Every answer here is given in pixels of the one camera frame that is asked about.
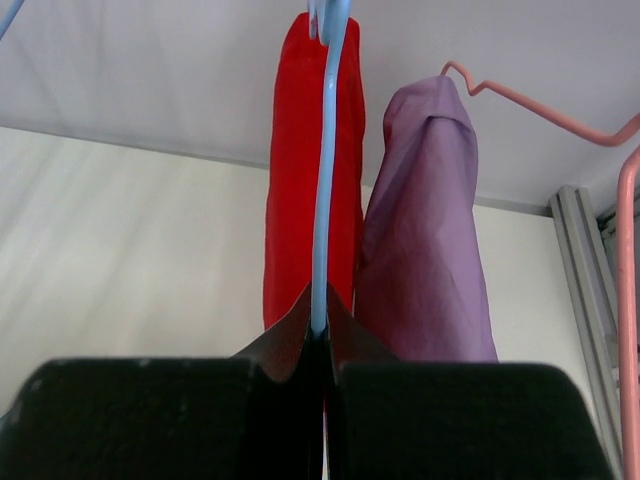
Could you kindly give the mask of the blue hanger with red trousers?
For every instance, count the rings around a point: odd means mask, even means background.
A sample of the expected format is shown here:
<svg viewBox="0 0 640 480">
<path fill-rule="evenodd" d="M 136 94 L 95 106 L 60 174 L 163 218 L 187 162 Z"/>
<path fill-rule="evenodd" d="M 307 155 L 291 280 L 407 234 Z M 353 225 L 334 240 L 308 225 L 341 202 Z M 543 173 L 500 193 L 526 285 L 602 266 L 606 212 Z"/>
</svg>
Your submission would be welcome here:
<svg viewBox="0 0 640 480">
<path fill-rule="evenodd" d="M 310 329 L 315 338 L 328 324 L 329 221 L 337 131 L 339 65 L 351 12 L 350 0 L 310 1 L 309 37 L 328 48 L 322 89 L 322 131 L 313 227 Z"/>
</svg>

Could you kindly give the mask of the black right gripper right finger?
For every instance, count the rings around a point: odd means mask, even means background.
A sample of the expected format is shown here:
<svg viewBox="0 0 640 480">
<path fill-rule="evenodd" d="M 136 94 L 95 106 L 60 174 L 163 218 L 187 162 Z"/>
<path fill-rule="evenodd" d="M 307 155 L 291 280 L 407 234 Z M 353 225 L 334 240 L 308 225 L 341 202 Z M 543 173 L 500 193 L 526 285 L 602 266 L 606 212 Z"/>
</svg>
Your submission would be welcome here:
<svg viewBox="0 0 640 480">
<path fill-rule="evenodd" d="M 560 369 L 395 357 L 328 295 L 333 479 L 609 479 L 583 401 Z"/>
</svg>

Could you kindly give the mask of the red trousers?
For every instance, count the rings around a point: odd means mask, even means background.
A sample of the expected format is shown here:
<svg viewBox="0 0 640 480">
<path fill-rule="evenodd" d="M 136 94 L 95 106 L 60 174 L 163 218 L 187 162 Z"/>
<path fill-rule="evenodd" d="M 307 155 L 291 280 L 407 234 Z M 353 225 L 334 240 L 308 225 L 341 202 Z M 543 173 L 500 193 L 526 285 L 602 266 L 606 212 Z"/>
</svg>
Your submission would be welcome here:
<svg viewBox="0 0 640 480">
<path fill-rule="evenodd" d="M 282 46 L 274 85 L 266 199 L 263 324 L 287 314 L 311 280 L 312 237 L 321 149 L 327 47 L 309 36 L 300 14 Z M 337 128 L 329 226 L 328 281 L 353 303 L 363 229 L 361 178 L 365 99 L 360 26 L 347 24 L 337 84 Z"/>
</svg>

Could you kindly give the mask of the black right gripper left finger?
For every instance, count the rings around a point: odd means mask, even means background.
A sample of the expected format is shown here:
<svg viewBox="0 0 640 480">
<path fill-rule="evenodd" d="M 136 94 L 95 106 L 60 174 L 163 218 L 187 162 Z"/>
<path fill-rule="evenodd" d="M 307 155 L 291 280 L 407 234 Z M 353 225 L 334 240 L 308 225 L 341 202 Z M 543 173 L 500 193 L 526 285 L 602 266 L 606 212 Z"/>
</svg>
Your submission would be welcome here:
<svg viewBox="0 0 640 480">
<path fill-rule="evenodd" d="M 316 479 L 310 293 L 227 358 L 59 358 L 1 427 L 5 479 Z"/>
</svg>

